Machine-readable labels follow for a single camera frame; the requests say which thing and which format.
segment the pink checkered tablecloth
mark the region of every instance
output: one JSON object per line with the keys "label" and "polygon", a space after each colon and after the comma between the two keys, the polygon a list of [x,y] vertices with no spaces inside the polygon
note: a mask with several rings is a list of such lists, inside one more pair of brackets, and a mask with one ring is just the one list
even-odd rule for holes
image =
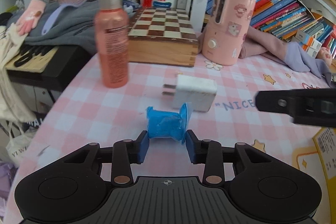
{"label": "pink checkered tablecloth", "polygon": [[[295,148],[314,146],[312,137],[318,128],[292,124],[287,115],[258,112],[253,100],[258,90],[328,87],[310,72],[294,72],[262,56],[239,59],[236,65],[222,67],[199,55],[193,68],[130,63],[127,85],[108,89],[100,80],[99,62],[94,56],[57,100],[26,151],[4,224],[22,220],[13,193],[23,177],[87,143],[98,142],[106,147],[119,140],[136,139],[147,128],[148,106],[176,111],[171,108],[172,97],[162,95],[162,85],[174,84],[179,73],[213,79],[218,85],[210,111],[191,116],[188,128],[199,139],[216,140],[223,146],[240,141],[253,144],[257,139],[265,143],[268,154],[288,164]],[[103,166],[101,177],[105,180],[110,180],[110,166]],[[203,168],[192,165],[185,146],[172,139],[152,139],[145,162],[132,165],[134,178],[202,177]],[[232,165],[225,164],[225,169],[226,179],[232,179]]]}

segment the white power adapter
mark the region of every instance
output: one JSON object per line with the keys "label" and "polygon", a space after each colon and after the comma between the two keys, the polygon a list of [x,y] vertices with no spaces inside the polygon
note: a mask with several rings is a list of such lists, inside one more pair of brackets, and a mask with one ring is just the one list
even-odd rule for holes
{"label": "white power adapter", "polygon": [[187,75],[178,75],[176,85],[163,85],[164,88],[175,89],[175,92],[163,92],[173,95],[173,108],[180,108],[191,102],[195,111],[208,112],[217,94],[217,83],[214,80]]}

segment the pump dispenser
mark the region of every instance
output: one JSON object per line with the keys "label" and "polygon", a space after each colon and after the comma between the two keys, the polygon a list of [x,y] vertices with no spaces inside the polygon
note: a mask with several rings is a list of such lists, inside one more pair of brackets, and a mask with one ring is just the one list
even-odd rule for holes
{"label": "pump dispenser", "polygon": [[128,82],[128,15],[121,0],[99,0],[95,17],[95,38],[102,81],[109,88]]}

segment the glove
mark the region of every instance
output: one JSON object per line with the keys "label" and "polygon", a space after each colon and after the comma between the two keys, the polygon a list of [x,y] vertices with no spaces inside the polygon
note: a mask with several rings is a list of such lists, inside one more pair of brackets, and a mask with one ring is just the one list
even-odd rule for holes
{"label": "glove", "polygon": [[20,36],[28,34],[34,29],[40,20],[45,8],[45,3],[41,0],[32,0],[27,10],[22,14],[16,22],[17,32]]}

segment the grey ribbed plate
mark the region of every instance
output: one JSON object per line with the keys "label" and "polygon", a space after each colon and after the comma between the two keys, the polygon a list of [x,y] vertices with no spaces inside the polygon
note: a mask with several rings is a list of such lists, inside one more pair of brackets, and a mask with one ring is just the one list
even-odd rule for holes
{"label": "grey ribbed plate", "polygon": [[[139,177],[112,191],[95,213],[71,224],[260,224],[238,211],[224,192],[201,185],[196,177]],[[308,218],[298,224],[314,224]],[[24,221],[23,224],[36,224]]]}

